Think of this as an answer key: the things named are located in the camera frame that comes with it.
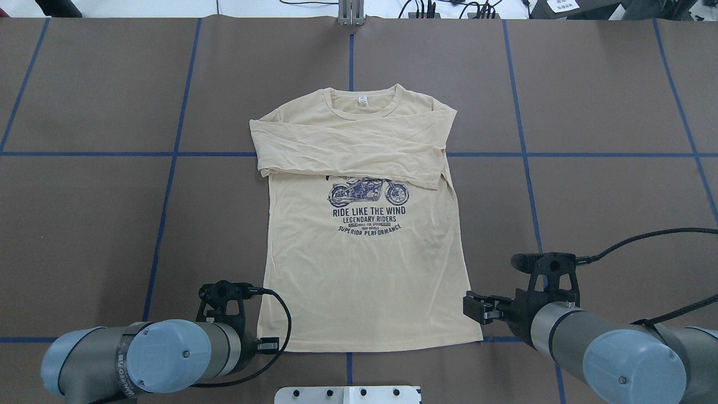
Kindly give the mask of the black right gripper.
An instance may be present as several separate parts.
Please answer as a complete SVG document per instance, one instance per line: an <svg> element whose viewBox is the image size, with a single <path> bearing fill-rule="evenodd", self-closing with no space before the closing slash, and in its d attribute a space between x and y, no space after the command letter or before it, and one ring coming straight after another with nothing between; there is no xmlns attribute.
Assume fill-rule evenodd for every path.
<svg viewBox="0 0 718 404"><path fill-rule="evenodd" d="M498 301L496 296L480 296L466 292L463 313L478 324L489 325L496 319L506 322L513 335L534 348L531 325L539 310L552 302L580 304L576 255L551 251L513 255L514 269L529 275L527 289L516 289L513 299Z"/></svg>

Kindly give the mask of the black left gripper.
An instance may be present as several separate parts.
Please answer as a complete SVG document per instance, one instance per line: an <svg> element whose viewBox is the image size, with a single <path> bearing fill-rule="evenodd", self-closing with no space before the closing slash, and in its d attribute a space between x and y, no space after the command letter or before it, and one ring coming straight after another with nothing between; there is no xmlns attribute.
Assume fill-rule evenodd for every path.
<svg viewBox="0 0 718 404"><path fill-rule="evenodd" d="M233 374L246 368L256 355L277 355L279 337L256 338L246 329L244 302L260 292L249 282L223 279L198 291L197 324L208 334L212 348L207 374Z"/></svg>

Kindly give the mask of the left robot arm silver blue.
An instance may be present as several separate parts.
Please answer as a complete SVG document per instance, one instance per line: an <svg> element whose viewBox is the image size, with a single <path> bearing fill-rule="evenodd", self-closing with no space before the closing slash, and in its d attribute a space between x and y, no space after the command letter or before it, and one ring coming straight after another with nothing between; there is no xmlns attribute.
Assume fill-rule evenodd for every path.
<svg viewBox="0 0 718 404"><path fill-rule="evenodd" d="M276 291L249 282L199 288L195 320L142 320L127 327L65 333L51 343L39 370L44 389L67 403L136 403L149 394L186 388L229 388L266 373L291 335L256 337L246 329L244 302Z"/></svg>

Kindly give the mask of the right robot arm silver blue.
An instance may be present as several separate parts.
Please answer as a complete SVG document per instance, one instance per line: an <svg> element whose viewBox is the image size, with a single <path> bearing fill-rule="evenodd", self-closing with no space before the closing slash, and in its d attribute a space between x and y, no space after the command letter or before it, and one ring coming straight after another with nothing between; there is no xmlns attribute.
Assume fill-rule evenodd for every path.
<svg viewBox="0 0 718 404"><path fill-rule="evenodd" d="M529 275L514 297L467 291L464 315L505 322L521 342L610 403L715 403L716 331L668 328L660 319L618 324L580 307L576 268L589 258L564 252L518 254Z"/></svg>

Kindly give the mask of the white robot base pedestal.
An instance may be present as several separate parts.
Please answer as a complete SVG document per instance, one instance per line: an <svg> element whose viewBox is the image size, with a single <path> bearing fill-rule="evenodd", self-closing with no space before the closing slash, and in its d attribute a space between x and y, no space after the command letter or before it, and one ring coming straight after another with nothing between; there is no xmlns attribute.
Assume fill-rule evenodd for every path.
<svg viewBox="0 0 718 404"><path fill-rule="evenodd" d="M410 385L285 387L274 403L421 403L421 388Z"/></svg>

